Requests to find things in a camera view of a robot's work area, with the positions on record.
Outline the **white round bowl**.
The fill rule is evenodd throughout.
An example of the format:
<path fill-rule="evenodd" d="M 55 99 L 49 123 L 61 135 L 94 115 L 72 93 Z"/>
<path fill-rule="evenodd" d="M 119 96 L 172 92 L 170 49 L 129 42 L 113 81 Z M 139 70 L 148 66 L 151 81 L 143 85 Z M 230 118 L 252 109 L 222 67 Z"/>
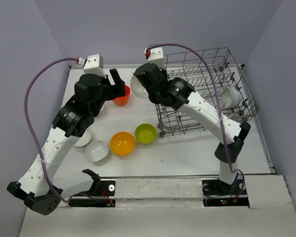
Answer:
<path fill-rule="evenodd" d="M 225 87 L 222 91 L 222 101 L 225 108 L 234 108 L 240 102 L 240 92 L 234 87 Z"/>
<path fill-rule="evenodd" d="M 130 80 L 130 88 L 137 98 L 148 99 L 148 92 L 134 75 L 132 75 Z"/>

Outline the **white bowl under arm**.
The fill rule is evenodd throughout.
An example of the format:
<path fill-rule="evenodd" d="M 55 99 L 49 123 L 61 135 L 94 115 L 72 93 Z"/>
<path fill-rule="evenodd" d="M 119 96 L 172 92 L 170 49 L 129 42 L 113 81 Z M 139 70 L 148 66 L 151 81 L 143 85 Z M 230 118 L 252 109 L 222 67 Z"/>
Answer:
<path fill-rule="evenodd" d="M 74 147 L 84 147 L 86 146 L 92 138 L 92 131 L 88 128 L 85 130 L 84 134 L 78 139 L 74 144 Z"/>

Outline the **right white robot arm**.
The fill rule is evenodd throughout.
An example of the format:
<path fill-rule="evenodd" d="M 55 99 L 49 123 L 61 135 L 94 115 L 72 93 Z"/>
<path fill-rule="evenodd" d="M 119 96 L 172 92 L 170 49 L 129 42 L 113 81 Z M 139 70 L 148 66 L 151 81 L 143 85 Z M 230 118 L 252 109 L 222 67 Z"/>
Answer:
<path fill-rule="evenodd" d="M 208 103 L 182 78 L 169 80 L 165 70 L 156 64 L 145 63 L 135 70 L 134 76 L 148 93 L 149 100 L 185 114 L 205 127 L 219 140 L 214 155 L 220 161 L 217 188 L 228 194 L 235 188 L 240 170 L 237 158 L 251 126 L 238 123 L 221 112 L 219 106 Z"/>

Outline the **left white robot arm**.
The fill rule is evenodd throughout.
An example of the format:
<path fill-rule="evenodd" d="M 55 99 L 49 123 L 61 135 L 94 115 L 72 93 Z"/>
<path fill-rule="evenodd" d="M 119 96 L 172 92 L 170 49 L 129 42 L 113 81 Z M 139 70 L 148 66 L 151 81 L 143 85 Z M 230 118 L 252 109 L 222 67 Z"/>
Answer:
<path fill-rule="evenodd" d="M 81 194 L 90 197 L 98 192 L 101 178 L 90 169 L 84 169 L 68 177 L 54 179 L 64 158 L 94 123 L 106 101 L 126 94 L 125 82 L 117 69 L 110 70 L 114 84 L 108 75 L 83 74 L 74 85 L 74 94 L 59 110 L 52 122 L 38 156 L 18 181 L 10 182 L 7 191 L 22 200 L 30 210 L 49 215 L 60 204 Z"/>

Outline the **orange square bowl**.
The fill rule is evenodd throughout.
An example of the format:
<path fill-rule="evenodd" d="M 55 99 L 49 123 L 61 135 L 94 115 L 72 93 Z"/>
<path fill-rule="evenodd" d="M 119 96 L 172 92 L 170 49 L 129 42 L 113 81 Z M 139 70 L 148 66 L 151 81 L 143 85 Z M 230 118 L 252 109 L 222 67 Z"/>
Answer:
<path fill-rule="evenodd" d="M 131 93 L 131 89 L 129 86 L 125 86 L 125 91 L 126 91 L 126 94 L 125 96 L 122 96 L 122 97 L 118 97 L 118 98 L 115 98 L 113 100 L 113 102 L 116 104 L 116 105 L 119 105 L 119 106 L 125 106 L 128 101 L 129 101 L 129 98 L 130 98 L 130 93 Z"/>

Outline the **green round bowl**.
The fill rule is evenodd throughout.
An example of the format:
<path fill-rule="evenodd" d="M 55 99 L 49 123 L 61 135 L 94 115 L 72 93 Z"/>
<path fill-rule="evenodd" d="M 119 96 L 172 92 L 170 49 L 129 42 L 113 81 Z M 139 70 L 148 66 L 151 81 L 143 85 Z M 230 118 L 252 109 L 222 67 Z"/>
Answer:
<path fill-rule="evenodd" d="M 143 123 L 135 129 L 135 137 L 142 144 L 151 144 L 157 137 L 157 130 L 152 124 Z"/>

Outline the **yellow round bowl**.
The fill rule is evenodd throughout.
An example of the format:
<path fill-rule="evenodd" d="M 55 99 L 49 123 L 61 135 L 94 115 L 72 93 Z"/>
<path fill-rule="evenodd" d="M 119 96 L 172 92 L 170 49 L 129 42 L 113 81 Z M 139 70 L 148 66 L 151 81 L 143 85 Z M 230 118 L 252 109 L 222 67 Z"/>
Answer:
<path fill-rule="evenodd" d="M 128 132 L 115 134 L 110 141 L 111 151 L 117 156 L 126 156 L 133 152 L 136 146 L 135 138 Z"/>

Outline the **white square bowl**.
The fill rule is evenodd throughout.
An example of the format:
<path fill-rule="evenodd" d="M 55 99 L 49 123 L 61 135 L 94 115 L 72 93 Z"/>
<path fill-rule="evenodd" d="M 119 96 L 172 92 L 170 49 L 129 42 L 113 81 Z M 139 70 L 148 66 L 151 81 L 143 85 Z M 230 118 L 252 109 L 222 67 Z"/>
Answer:
<path fill-rule="evenodd" d="M 85 153 L 91 162 L 99 162 L 109 154 L 109 149 L 105 142 L 97 140 L 86 147 Z"/>

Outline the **metal front rail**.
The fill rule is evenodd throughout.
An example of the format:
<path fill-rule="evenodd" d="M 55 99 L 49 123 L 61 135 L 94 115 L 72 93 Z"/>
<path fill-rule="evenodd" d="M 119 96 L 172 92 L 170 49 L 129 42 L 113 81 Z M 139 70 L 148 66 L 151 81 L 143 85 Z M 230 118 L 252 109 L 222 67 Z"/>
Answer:
<path fill-rule="evenodd" d="M 218 174 L 205 175 L 150 175 L 150 176 L 101 176 L 103 179 L 121 179 L 121 178 L 218 178 Z"/>

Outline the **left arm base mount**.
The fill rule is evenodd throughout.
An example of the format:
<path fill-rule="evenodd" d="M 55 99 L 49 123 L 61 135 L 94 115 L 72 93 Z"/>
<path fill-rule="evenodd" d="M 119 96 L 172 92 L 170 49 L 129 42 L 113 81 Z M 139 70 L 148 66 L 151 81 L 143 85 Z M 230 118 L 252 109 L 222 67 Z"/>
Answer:
<path fill-rule="evenodd" d="M 92 179 L 90 189 L 81 191 L 74 195 L 68 206 L 70 207 L 115 207 L 116 181 L 113 179 L 102 179 L 90 169 L 82 171 L 83 174 Z"/>

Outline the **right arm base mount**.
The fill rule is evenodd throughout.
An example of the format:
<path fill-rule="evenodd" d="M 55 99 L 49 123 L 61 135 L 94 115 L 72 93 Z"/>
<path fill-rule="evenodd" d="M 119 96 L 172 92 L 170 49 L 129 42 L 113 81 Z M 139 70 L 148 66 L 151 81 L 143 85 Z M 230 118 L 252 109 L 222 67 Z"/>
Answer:
<path fill-rule="evenodd" d="M 237 179 L 233 185 L 221 182 L 219 179 L 202 180 L 203 205 L 205 207 L 249 207 L 246 188 L 242 189 L 242 179 Z"/>

